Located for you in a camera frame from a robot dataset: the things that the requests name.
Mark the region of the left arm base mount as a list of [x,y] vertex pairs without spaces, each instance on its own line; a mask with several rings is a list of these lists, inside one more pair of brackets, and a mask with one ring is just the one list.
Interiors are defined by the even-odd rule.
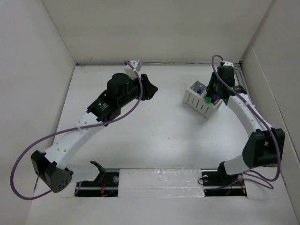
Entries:
[[120,169],[105,169],[96,161],[90,161],[97,168],[95,178],[77,182],[74,195],[76,197],[118,197],[119,182],[114,183],[113,177],[120,178]]

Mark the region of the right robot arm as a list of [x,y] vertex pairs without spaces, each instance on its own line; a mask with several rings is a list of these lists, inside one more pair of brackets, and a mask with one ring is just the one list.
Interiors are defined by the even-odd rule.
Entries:
[[206,90],[206,102],[218,97],[237,116],[248,135],[242,153],[219,164],[216,178],[226,185],[254,168],[281,166],[285,133],[269,124],[250,103],[246,90],[235,85],[234,67],[225,61],[214,69]]

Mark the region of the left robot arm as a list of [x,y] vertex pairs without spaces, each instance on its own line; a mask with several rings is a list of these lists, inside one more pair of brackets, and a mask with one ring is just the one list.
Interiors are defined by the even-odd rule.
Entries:
[[72,180],[73,171],[68,164],[79,149],[119,117],[122,107],[135,99],[150,100],[157,91],[146,74],[140,79],[131,79],[124,73],[114,74],[106,90],[87,108],[74,128],[43,152],[32,153],[30,158],[35,173],[51,191],[62,191]]

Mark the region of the purple cap highlighter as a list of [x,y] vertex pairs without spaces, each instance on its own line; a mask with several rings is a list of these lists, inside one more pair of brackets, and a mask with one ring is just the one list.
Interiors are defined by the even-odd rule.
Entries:
[[219,100],[219,96],[218,96],[218,95],[214,95],[214,96],[212,97],[212,101],[214,102],[214,101],[217,101],[217,100]]

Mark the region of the green cap highlighter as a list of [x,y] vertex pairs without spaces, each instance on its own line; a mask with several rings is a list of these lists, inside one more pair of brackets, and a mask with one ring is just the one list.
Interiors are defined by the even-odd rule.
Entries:
[[205,103],[206,103],[206,104],[211,104],[211,98],[210,98],[210,97],[206,97]]

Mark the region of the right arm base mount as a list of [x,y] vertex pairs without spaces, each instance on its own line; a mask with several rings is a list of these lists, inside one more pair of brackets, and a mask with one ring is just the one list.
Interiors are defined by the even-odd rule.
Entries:
[[201,169],[198,184],[205,197],[247,196],[242,174],[228,175],[224,168]]

